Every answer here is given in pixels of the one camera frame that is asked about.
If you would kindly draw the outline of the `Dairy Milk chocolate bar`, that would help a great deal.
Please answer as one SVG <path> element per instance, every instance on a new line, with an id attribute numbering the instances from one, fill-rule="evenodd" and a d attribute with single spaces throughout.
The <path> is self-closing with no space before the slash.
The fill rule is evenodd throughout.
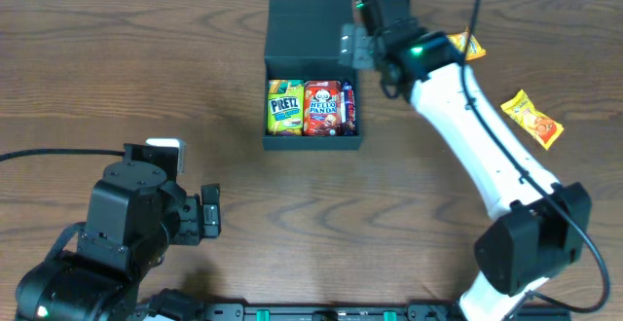
<path id="1" fill-rule="evenodd" d="M 353 86 L 349 81 L 342 85 L 342 133 L 344 136 L 353 136 L 356 133 L 356 109 Z"/>

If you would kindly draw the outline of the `black gift box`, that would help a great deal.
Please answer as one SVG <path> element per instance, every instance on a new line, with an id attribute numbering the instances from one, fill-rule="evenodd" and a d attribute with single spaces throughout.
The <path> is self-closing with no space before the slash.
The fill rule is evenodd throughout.
<path id="1" fill-rule="evenodd" d="M 349 82 L 358 72 L 339 63 L 342 27 L 353 24 L 352 0 L 269 0 L 265 80 Z"/>

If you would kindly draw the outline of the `red Hello Panda box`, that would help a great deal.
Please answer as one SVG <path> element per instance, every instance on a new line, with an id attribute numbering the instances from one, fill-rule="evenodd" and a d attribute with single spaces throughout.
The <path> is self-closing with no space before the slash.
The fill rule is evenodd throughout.
<path id="1" fill-rule="evenodd" d="M 339 136 L 342 134 L 339 81 L 307 81 L 304 94 L 305 136 Z"/>

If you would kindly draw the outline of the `green Pretz box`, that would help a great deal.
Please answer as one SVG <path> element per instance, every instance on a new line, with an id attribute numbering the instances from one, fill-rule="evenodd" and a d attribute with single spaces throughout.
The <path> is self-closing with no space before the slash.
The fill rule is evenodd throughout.
<path id="1" fill-rule="evenodd" d="M 303 80 L 269 80 L 267 133 L 301 136 L 303 133 Z"/>

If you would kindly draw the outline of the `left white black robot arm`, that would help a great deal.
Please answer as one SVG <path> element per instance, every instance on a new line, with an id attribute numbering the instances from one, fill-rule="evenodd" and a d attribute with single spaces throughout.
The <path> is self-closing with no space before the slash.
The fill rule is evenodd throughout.
<path id="1" fill-rule="evenodd" d="M 86 221 L 67 227 L 16 289 L 18 320 L 127 320 L 139 285 L 172 245 L 221 232 L 220 187 L 188 195 L 149 162 L 123 160 L 93 187 Z"/>

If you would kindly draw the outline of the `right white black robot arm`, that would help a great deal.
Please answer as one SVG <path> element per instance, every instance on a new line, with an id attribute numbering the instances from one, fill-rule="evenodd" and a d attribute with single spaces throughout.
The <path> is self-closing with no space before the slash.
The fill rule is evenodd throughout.
<path id="1" fill-rule="evenodd" d="M 460 297 L 467 320 L 510 320 L 538 288 L 575 263 L 592 203 L 564 186 L 507 127 L 464 54 L 412 16 L 410 0 L 354 0 L 362 22 L 340 62 L 381 74 L 439 132 L 475 184 L 492 225 L 474 245 L 479 273 Z"/>

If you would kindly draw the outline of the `small yellow snack packet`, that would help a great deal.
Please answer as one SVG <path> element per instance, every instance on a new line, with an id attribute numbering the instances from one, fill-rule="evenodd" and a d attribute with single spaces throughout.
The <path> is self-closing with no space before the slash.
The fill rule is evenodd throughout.
<path id="1" fill-rule="evenodd" d="M 466 27 L 462 32 L 448 34 L 447 38 L 462 54 L 466 52 L 466 61 L 477 59 L 486 55 L 487 51 L 480 45 L 474 35 L 469 37 L 469 28 Z"/>

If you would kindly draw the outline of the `yellow orange snack packet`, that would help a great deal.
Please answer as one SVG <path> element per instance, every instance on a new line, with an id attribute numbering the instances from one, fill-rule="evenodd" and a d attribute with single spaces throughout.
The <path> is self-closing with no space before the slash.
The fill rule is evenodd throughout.
<path id="1" fill-rule="evenodd" d="M 549 150 L 565 130 L 561 124 L 537 110 L 522 89 L 502 103 L 500 108 L 545 150 Z"/>

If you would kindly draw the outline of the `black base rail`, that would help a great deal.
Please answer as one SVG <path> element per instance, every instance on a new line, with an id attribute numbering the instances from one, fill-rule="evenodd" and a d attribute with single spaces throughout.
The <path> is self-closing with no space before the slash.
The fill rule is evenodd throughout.
<path id="1" fill-rule="evenodd" d="M 412 303 L 407 306 L 275 306 L 208 303 L 185 320 L 206 321 L 451 321 L 467 320 L 457 306 Z M 135 311 L 127 320 L 175 320 L 164 311 Z M 555 307 L 523 306 L 510 320 L 569 321 L 570 313 Z"/>

